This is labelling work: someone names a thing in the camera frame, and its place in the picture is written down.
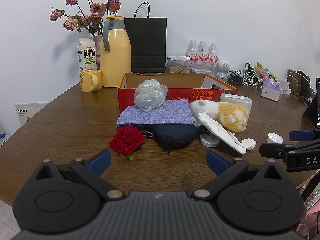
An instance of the purple fabric swatch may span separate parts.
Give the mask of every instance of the purple fabric swatch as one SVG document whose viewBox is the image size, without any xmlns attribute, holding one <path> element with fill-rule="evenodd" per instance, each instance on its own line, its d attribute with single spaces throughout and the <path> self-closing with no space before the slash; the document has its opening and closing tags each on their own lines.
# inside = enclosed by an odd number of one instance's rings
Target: purple fabric swatch
<svg viewBox="0 0 320 240">
<path fill-rule="evenodd" d="M 128 106 L 118 118 L 117 124 L 192 124 L 194 122 L 188 99 L 165 100 L 160 108 L 145 112 L 136 106 Z"/>
</svg>

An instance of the navy zipper pouch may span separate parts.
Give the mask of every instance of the navy zipper pouch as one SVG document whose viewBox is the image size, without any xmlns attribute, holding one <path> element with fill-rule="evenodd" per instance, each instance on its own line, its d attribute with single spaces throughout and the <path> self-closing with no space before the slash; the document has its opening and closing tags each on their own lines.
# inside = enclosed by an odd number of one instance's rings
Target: navy zipper pouch
<svg viewBox="0 0 320 240">
<path fill-rule="evenodd" d="M 199 135 L 198 128 L 193 124 L 158 124 L 149 130 L 154 133 L 155 140 L 170 156 L 172 149 L 180 149 L 190 144 Z"/>
</svg>

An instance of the red box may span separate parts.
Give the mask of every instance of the red box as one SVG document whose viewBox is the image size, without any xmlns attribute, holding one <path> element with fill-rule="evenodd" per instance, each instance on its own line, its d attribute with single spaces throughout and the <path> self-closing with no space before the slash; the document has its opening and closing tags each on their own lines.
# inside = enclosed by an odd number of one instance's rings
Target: red box
<svg viewBox="0 0 320 240">
<path fill-rule="evenodd" d="M 156 79 L 168 88 L 167 100 L 187 98 L 189 103 L 198 99 L 217 101 L 222 93 L 238 94 L 238 90 L 207 74 L 182 73 L 124 73 L 118 85 L 119 110 L 134 106 L 134 92 L 145 80 Z"/>
</svg>

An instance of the wooden table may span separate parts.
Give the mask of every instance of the wooden table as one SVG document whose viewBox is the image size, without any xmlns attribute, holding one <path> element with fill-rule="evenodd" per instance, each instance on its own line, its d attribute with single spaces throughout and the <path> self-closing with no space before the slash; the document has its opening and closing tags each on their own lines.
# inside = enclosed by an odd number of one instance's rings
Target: wooden table
<svg viewBox="0 0 320 240">
<path fill-rule="evenodd" d="M 266 141 L 268 133 L 277 133 L 289 143 L 290 131 L 311 128 L 301 117 L 306 106 L 293 96 L 281 96 L 279 102 L 275 102 L 262 98 L 257 88 L 241 86 L 238 89 L 238 95 L 252 99 L 247 129 L 236 135 L 240 141 L 245 138 L 257 141 L 256 147 L 244 155 L 249 163 L 265 161 L 259 154 L 259 146 Z M 22 185 L 43 159 L 66 164 L 108 148 L 118 116 L 116 89 L 83 93 L 79 84 L 70 88 L 23 125 L 0 149 L 0 199 L 12 205 Z M 229 158 L 240 156 L 222 142 L 216 149 Z M 131 190 L 185 190 L 190 194 L 215 177 L 206 165 L 207 148 L 198 140 L 189 147 L 172 151 L 170 157 L 154 140 L 145 140 L 132 163 L 111 151 L 111 166 L 101 177 L 126 194 Z M 278 163 L 285 169 L 283 161 Z M 296 187 L 315 174 L 316 171 L 288 173 Z"/>
</svg>

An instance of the mug handle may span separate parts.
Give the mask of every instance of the mug handle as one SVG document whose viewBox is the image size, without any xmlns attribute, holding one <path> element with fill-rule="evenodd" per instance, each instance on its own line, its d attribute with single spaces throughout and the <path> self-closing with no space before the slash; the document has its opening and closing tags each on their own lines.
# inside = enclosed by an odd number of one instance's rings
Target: mug handle
<svg viewBox="0 0 320 240">
<path fill-rule="evenodd" d="M 91 74 L 91 79 L 92 79 L 92 91 L 95 92 L 99 88 L 99 80 L 98 77 L 95 74 Z"/>
</svg>

